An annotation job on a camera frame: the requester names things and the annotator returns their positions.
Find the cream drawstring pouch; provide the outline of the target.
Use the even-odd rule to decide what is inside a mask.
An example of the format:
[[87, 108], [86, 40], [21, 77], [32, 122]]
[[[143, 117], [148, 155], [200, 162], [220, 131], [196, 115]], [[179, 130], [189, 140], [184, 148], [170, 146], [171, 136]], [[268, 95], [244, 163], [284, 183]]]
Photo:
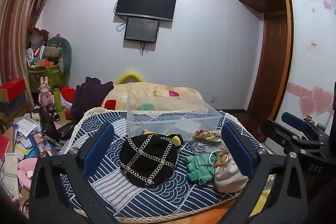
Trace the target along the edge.
[[224, 148], [210, 153], [209, 162], [215, 169], [214, 183], [220, 193], [240, 192], [248, 182], [241, 174], [231, 153]]

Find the green knitted glove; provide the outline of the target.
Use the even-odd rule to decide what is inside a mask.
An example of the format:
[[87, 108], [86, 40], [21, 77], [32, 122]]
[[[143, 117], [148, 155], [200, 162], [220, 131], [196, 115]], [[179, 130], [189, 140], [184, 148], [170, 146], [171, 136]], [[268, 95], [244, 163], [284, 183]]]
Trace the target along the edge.
[[215, 176], [214, 164], [217, 157], [210, 153], [195, 156], [186, 156], [183, 160], [187, 164], [187, 177], [190, 181], [199, 185], [212, 182]]

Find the floral fabric scrunchie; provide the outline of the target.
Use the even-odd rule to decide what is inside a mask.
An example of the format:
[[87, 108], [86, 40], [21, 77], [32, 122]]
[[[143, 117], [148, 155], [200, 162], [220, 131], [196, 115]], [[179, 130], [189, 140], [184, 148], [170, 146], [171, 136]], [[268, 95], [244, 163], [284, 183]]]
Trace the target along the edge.
[[192, 137], [194, 139], [203, 139], [205, 141], [216, 143], [221, 141], [222, 134], [218, 130], [198, 130], [193, 133]]

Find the black hat with chain pattern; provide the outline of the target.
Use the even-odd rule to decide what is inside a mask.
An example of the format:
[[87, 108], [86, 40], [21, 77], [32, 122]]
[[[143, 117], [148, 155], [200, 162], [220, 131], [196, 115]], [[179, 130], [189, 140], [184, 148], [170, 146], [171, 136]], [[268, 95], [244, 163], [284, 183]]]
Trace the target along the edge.
[[179, 134], [149, 133], [127, 139], [120, 151], [120, 171], [137, 187], [164, 183], [176, 169], [183, 146], [171, 141], [175, 135]]

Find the clear plastic storage box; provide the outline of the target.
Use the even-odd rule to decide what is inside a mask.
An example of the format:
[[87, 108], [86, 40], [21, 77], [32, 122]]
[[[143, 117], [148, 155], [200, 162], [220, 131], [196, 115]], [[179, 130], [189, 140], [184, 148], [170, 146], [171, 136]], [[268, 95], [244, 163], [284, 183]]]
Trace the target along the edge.
[[145, 131], [161, 135], [179, 134], [188, 141], [198, 130], [218, 130], [223, 116], [198, 98], [167, 97], [127, 99], [127, 137], [144, 134]]

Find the pink plush slipper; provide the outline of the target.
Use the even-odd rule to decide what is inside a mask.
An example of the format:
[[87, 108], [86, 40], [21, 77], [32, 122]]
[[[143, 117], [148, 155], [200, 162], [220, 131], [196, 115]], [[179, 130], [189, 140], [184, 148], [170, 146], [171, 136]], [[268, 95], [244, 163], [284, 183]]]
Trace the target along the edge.
[[19, 182], [27, 189], [30, 190], [31, 188], [31, 180], [34, 175], [34, 169], [37, 163], [37, 158], [32, 157], [28, 159], [24, 159], [18, 162], [18, 170], [17, 176]]

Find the silver grey glitter fabric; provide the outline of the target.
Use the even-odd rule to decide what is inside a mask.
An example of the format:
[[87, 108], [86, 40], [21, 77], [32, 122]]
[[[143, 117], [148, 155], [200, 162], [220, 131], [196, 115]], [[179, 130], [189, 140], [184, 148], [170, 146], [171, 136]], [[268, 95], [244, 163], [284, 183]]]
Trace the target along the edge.
[[224, 142], [217, 141], [206, 141], [206, 140], [190, 140], [190, 150], [194, 155], [200, 155], [204, 153], [212, 153], [213, 151], [219, 150], [219, 147], [224, 147]]

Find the green bottle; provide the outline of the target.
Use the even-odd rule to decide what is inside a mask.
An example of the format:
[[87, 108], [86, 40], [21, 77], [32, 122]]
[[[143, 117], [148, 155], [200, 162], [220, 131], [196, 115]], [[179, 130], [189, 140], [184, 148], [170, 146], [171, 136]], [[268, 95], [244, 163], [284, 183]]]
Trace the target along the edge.
[[54, 108], [56, 111], [62, 111], [62, 99], [61, 99], [61, 93], [59, 88], [53, 89], [53, 95], [54, 95]]

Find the pink bunny toy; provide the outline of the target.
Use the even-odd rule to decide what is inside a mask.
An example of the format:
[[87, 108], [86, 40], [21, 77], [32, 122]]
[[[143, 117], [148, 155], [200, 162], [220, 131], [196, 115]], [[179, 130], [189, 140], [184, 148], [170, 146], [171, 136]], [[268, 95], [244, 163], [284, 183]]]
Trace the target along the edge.
[[39, 92], [39, 103], [42, 107], [46, 109], [48, 105], [54, 105], [54, 98], [50, 92], [49, 79], [47, 76], [40, 78]]

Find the red cloth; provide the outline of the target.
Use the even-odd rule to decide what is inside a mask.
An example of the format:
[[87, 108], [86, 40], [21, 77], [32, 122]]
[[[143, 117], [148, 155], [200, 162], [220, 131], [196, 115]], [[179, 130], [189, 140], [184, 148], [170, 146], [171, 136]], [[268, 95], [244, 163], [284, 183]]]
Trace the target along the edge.
[[63, 86], [60, 89], [60, 93], [67, 102], [72, 103], [76, 94], [76, 89], [71, 88], [70, 86]]

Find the dark purple garment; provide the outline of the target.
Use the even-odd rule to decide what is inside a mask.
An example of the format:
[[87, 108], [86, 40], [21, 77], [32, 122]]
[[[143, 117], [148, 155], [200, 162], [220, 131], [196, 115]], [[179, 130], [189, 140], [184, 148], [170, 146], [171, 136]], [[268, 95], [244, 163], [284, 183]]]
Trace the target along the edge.
[[79, 122], [88, 110], [100, 107], [105, 97], [113, 89], [112, 81], [102, 84], [98, 78], [86, 77], [85, 82], [76, 87], [71, 108], [73, 120]]

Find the red box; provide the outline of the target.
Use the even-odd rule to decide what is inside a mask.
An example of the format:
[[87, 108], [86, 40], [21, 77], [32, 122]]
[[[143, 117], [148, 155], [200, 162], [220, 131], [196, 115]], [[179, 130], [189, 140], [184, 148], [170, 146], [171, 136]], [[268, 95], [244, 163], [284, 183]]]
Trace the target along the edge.
[[24, 79], [13, 79], [0, 86], [0, 101], [9, 103], [26, 90]]

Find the beige patchwork blanket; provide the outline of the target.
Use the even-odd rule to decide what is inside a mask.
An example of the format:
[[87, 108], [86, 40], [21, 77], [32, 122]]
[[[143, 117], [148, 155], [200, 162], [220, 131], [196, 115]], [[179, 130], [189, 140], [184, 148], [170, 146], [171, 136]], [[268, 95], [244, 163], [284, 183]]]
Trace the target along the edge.
[[116, 85], [104, 98], [101, 107], [108, 110], [126, 110], [128, 97], [141, 99], [142, 103], [151, 103], [151, 101], [145, 102], [145, 100], [156, 97], [167, 97], [175, 100], [180, 97], [203, 99], [200, 92], [192, 88], [171, 87], [146, 82], [127, 83]]

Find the grey green plush pillow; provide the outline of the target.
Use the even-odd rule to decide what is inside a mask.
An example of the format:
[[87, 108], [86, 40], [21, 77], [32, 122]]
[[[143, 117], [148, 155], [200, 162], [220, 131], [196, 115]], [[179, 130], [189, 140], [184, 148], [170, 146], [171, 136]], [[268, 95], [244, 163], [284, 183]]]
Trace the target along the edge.
[[64, 75], [68, 74], [72, 63], [72, 48], [69, 41], [63, 37], [55, 36], [46, 42], [43, 57], [54, 61], [60, 66]]

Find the small wall monitor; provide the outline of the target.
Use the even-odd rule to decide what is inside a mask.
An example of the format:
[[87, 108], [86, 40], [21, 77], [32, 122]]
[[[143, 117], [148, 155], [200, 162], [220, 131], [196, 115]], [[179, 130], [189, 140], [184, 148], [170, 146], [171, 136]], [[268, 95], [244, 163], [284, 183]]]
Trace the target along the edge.
[[144, 43], [156, 43], [159, 21], [145, 18], [129, 17], [125, 28], [125, 40]]

